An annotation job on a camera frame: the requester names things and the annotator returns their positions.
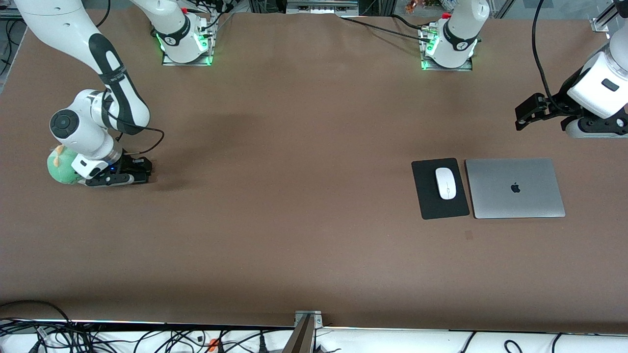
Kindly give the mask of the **aluminium frame bracket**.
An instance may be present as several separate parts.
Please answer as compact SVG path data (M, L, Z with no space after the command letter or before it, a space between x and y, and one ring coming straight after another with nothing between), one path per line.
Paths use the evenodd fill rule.
M286 0L287 14L326 14L359 16L358 0Z

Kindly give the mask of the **green dinosaur plush toy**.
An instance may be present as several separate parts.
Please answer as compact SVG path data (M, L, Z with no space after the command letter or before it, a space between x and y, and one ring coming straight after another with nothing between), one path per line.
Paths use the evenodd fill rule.
M47 158L47 168L50 176L58 183L65 185L85 184L85 178L72 167L76 156L76 152L64 145L59 145L51 150Z

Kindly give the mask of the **silver laptop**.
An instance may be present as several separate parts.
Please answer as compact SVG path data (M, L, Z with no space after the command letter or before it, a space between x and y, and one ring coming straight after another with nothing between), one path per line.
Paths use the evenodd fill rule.
M566 215L550 158L467 159L465 169L476 219Z

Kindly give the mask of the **black mouse pad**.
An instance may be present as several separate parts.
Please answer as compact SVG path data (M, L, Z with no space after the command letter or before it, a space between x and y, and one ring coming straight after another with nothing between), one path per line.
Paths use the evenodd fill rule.
M442 200L438 194L435 170L440 167L446 167L453 171L457 184L457 196L452 200ZM411 168L422 219L462 217L470 214L457 159L444 158L413 161Z

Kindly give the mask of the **white computer mouse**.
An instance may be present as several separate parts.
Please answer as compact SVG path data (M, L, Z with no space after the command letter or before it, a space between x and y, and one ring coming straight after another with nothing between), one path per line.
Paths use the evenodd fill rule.
M438 194L442 200L452 200L457 196L457 184L453 171L446 167L435 170Z

